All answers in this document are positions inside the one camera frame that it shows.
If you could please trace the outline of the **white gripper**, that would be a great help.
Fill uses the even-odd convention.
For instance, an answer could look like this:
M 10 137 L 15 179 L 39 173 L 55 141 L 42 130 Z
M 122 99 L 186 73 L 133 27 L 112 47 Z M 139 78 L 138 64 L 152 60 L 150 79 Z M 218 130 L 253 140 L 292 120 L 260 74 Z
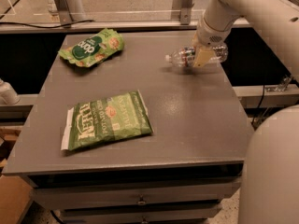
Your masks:
M 204 14 L 198 21 L 197 29 L 192 39 L 195 48 L 194 67 L 205 66 L 215 56 L 212 47 L 224 42 L 233 26 L 231 16 L 216 16 L 209 18 Z

